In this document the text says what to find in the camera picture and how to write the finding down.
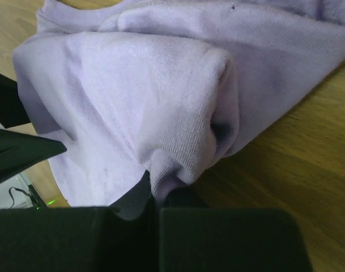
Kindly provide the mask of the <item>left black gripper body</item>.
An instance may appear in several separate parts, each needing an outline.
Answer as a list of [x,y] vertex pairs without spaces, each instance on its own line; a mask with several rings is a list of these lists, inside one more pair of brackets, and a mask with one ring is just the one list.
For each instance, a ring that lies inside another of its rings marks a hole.
[[19,99],[17,82],[0,74],[0,123],[4,128],[30,123]]

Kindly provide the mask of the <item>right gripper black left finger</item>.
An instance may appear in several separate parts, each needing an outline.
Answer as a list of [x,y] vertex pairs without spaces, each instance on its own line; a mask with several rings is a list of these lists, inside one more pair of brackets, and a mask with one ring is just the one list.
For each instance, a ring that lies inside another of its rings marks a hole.
[[150,173],[145,171],[139,182],[109,208],[119,218],[132,221],[143,215],[151,199]]

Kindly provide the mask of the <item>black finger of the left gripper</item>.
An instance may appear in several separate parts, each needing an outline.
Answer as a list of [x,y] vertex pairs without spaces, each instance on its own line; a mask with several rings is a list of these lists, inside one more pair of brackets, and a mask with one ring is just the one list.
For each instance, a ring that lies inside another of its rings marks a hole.
[[66,150],[59,141],[0,129],[0,183]]

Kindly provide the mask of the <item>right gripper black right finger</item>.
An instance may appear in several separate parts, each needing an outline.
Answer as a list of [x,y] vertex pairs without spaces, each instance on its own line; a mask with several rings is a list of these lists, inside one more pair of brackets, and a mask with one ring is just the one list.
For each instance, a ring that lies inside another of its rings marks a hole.
[[190,187],[178,188],[166,197],[165,209],[204,209],[209,205]]

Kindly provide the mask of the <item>purple t shirt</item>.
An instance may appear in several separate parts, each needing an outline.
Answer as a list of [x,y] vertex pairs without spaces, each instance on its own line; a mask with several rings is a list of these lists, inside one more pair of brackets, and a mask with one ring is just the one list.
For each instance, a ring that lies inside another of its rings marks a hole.
[[13,52],[70,206],[107,206],[150,173],[164,199],[281,118],[345,59],[345,1],[46,1]]

